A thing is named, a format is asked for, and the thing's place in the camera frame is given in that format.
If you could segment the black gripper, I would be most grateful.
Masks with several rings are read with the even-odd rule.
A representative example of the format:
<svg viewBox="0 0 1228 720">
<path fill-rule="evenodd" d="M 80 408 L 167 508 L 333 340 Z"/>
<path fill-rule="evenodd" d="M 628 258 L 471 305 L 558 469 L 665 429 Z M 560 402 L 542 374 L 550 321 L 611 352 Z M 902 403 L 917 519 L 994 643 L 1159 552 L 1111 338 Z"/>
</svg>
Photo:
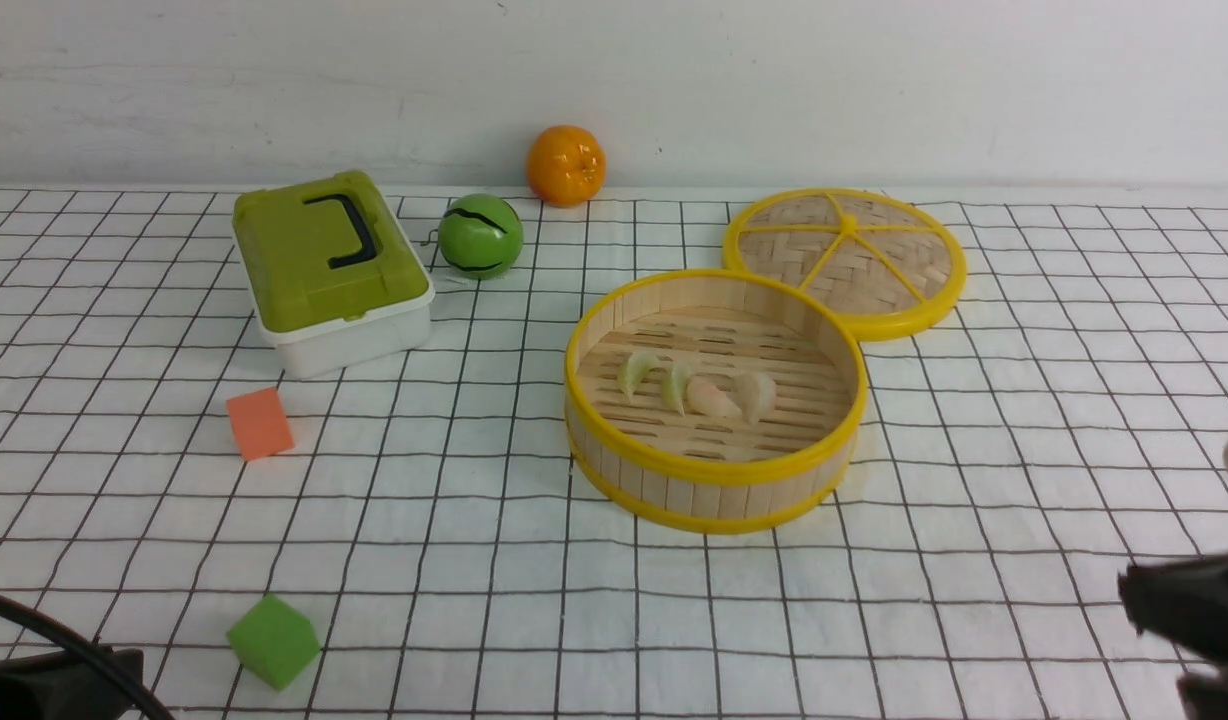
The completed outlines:
<svg viewBox="0 0 1228 720">
<path fill-rule="evenodd" d="M 1189 719 L 1228 719 L 1228 552 L 1117 575 L 1122 611 L 1138 634 L 1158 635 L 1216 667 L 1181 675 L 1178 697 Z"/>
</svg>

